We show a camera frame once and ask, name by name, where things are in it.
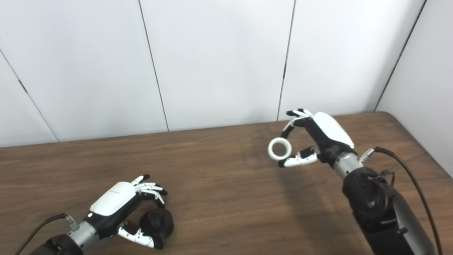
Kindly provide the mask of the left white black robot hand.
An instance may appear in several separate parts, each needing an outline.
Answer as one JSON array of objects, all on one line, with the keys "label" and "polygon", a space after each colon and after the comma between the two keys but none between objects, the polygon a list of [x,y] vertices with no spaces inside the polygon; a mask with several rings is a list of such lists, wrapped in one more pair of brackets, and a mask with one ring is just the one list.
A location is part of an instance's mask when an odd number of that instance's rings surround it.
[{"label": "left white black robot hand", "polygon": [[91,205],[83,221],[94,229],[99,239],[120,235],[149,248],[163,249],[161,238],[146,233],[144,227],[127,220],[145,200],[153,200],[158,208],[165,208],[163,196],[167,196],[168,192],[159,184],[145,182],[147,179],[149,175],[138,176],[131,182],[120,181]]}]

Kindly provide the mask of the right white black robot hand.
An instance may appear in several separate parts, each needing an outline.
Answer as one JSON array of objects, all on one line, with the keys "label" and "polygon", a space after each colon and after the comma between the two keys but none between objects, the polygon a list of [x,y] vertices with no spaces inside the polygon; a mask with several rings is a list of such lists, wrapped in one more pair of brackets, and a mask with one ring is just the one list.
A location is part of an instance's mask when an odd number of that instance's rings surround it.
[{"label": "right white black robot hand", "polygon": [[315,161],[329,164],[333,168],[343,153],[356,154],[353,141],[332,116],[323,112],[312,114],[301,108],[287,111],[286,114],[293,119],[285,126],[280,137],[287,140],[295,127],[302,127],[314,140],[316,147],[308,147],[278,160],[280,168],[301,166]]}]

